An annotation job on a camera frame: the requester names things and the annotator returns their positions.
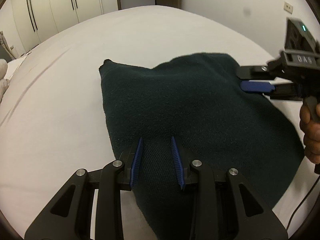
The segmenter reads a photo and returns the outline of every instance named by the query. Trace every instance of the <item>finger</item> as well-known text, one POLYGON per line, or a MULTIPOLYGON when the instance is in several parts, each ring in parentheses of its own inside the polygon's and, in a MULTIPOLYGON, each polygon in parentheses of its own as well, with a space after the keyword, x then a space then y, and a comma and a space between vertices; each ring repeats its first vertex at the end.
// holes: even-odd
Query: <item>finger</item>
POLYGON ((310 122, 310 110, 307 106, 302 105, 300 109, 300 120, 304 123, 310 122))
POLYGON ((303 137, 303 144, 313 154, 320 155, 320 142, 314 141, 307 136, 303 137))
POLYGON ((320 123, 310 120, 305 126, 302 125, 301 130, 304 131, 305 135, 310 139, 320 141, 320 123))
POLYGON ((320 104, 317 104, 316 112, 317 112, 317 115, 320 116, 320 104))
POLYGON ((305 132, 305 130, 307 129, 307 124, 304 123, 303 121, 300 120, 300 123, 299 123, 299 126, 300 126, 300 129, 305 132))
POLYGON ((304 155, 314 164, 320 164, 320 155, 313 154, 307 148, 304 149, 304 155))

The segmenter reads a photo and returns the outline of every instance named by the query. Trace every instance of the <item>dark green cloth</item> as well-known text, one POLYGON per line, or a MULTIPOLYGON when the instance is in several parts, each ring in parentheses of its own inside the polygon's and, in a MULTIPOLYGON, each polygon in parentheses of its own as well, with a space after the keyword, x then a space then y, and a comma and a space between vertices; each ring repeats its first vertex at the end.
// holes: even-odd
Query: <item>dark green cloth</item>
POLYGON ((180 136, 211 167, 237 168, 270 207, 303 159, 294 126, 262 95, 247 94, 226 54, 178 57, 153 69, 106 60, 100 68, 103 108, 115 157, 144 139, 133 192, 158 239, 187 240, 192 196, 180 191, 170 139, 180 136))

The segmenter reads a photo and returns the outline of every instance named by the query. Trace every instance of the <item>bed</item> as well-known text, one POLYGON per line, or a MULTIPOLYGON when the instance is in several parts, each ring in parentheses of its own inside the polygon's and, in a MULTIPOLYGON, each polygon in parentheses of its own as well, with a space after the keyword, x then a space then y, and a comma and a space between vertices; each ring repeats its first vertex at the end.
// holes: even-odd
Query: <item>bed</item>
MULTIPOLYGON (((0 105, 0 209, 22 237, 77 169, 93 171, 114 160, 102 108, 98 69, 103 61, 153 68, 195 52, 228 53, 240 65, 272 59, 217 22, 175 8, 146 6, 82 22, 9 63, 11 83, 0 105)), ((273 103, 302 138, 301 103, 273 103)), ((315 180, 313 165, 304 159, 273 209, 284 226, 315 180)), ((289 235, 308 215, 318 192, 316 187, 297 212, 289 235)), ((122 192, 121 202, 124 238, 156 239, 133 193, 122 192)))

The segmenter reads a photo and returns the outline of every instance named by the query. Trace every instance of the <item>electrical outlet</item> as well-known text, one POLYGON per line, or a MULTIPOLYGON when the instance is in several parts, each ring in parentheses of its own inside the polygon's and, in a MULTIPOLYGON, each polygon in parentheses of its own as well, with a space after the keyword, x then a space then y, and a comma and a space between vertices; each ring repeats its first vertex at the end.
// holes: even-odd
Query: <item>electrical outlet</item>
POLYGON ((283 9, 289 13, 292 14, 293 12, 293 6, 290 3, 284 2, 284 7, 283 9))

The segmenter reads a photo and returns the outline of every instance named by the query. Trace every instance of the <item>blue gripper pad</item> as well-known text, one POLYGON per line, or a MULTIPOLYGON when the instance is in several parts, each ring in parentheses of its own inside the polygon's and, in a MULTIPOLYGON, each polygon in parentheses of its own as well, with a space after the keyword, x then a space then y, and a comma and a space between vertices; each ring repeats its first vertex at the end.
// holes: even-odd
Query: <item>blue gripper pad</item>
POLYGON ((270 93, 275 90, 275 86, 271 85, 269 82, 255 82, 255 81, 242 81, 240 83, 240 88, 244 92, 251 93, 270 93))

